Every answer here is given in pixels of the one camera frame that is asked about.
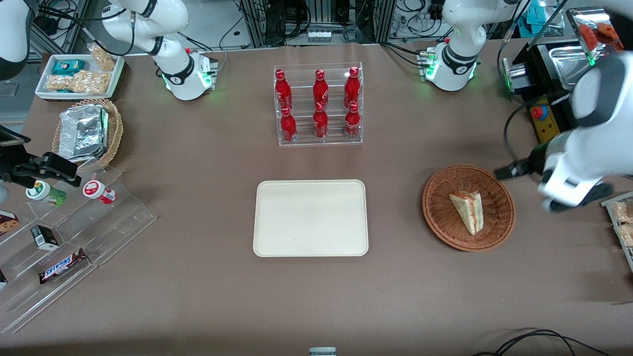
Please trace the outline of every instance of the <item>bread slice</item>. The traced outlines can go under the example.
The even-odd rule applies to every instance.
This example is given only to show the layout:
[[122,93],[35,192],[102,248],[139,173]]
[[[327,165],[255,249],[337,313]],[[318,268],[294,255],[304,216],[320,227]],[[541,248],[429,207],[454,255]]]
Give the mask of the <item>bread slice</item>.
[[453,205],[460,213],[464,225],[472,236],[475,236],[484,228],[484,209],[481,204],[481,195],[478,192],[459,192],[449,194]]

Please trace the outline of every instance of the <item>round wicker basket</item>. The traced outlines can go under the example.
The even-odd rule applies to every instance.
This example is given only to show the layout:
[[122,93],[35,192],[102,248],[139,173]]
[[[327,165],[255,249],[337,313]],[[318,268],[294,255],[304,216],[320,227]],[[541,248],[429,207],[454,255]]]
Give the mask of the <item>round wicker basket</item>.
[[[73,107],[82,106],[87,104],[101,104],[108,112],[108,150],[99,159],[99,163],[102,167],[107,166],[112,159],[114,159],[116,152],[118,151],[119,144],[121,143],[121,137],[123,136],[123,121],[116,106],[108,99],[86,99],[78,103],[75,103]],[[57,130],[55,131],[55,137],[53,138],[53,152],[57,153],[60,150],[60,132],[61,121],[57,124]]]
[[[478,191],[484,228],[472,236],[449,194]],[[436,172],[422,193],[422,212],[431,230],[445,243],[463,251],[487,251],[508,239],[516,211],[510,192],[495,176],[474,165],[452,165]]]

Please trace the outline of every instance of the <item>table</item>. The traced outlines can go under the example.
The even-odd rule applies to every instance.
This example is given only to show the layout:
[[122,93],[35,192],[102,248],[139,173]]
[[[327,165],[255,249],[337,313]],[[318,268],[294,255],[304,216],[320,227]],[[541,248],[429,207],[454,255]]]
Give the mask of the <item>table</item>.
[[[125,132],[113,166],[158,220],[19,332],[0,335],[0,353],[306,355],[332,345],[341,356],[470,355],[495,350],[517,329],[548,327],[630,354],[631,273],[597,203],[552,215],[530,179],[508,181],[517,223],[485,253],[450,248],[422,217],[422,188],[436,170],[509,163],[501,133],[517,104],[503,98],[498,45],[486,44],[460,92],[421,83],[414,66],[379,46],[231,52],[217,89],[191,102],[165,90],[151,58],[126,58],[116,102]],[[279,148],[273,66],[345,61],[365,69],[365,142]],[[29,151],[50,149],[69,106],[34,100]],[[529,153],[536,139],[527,116],[512,123],[510,139]],[[271,179],[362,180],[369,252],[257,257],[255,191]],[[18,204],[23,190],[11,190]],[[562,342],[542,339],[517,351],[567,354]]]

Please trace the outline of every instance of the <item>red bottle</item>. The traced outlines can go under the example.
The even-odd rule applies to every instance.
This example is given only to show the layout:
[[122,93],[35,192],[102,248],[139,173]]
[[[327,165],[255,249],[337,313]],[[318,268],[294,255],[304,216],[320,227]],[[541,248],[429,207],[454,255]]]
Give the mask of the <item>red bottle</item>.
[[315,123],[316,138],[324,139],[327,136],[327,114],[323,103],[315,103],[315,114],[312,115],[312,120]]
[[348,139],[358,136],[358,126],[360,125],[360,114],[358,113],[358,103],[352,101],[349,104],[349,112],[345,116],[344,134]]
[[360,80],[358,80],[358,67],[351,67],[349,69],[349,78],[345,82],[345,98],[343,99],[343,105],[349,108],[349,104],[352,101],[358,100],[360,93]]
[[281,108],[281,130],[286,142],[297,141],[297,123],[294,117],[290,115],[290,108],[284,106]]
[[277,94],[277,101],[279,106],[288,106],[292,110],[292,92],[290,90],[290,83],[285,79],[285,73],[283,69],[275,71],[275,93]]
[[325,72],[322,69],[317,69],[315,77],[315,85],[312,87],[315,103],[323,103],[324,107],[327,107],[328,87],[325,82]]

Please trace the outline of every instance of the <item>small box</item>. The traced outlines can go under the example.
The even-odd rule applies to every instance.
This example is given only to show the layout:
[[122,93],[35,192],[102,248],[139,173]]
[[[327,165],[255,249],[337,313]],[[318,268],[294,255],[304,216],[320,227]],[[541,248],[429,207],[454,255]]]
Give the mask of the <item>small box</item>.
[[0,236],[15,229],[19,225],[20,222],[15,214],[0,210]]
[[48,227],[36,225],[31,229],[31,235],[33,235],[35,244],[40,250],[53,251],[60,246],[55,239],[53,230]]
[[7,282],[6,277],[4,276],[4,274],[2,274],[2,271],[0,270],[0,289],[3,289],[4,286],[6,286],[9,282]]

